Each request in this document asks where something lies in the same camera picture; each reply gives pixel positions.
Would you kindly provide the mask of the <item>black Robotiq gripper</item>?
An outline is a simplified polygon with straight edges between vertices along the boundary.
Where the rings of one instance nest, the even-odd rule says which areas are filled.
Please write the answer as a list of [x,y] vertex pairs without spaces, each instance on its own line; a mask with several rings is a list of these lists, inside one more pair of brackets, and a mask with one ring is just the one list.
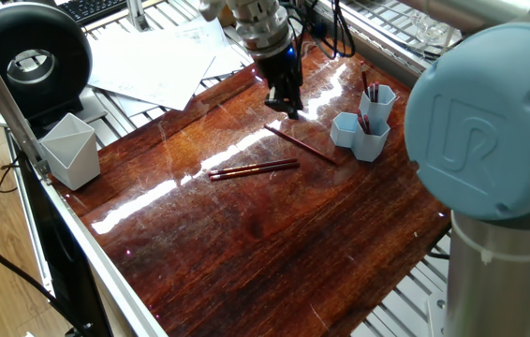
[[272,110],[285,112],[289,119],[298,120],[299,111],[303,110],[300,92],[302,65],[295,48],[287,45],[277,54],[258,58],[255,63],[259,74],[270,88],[265,105]]

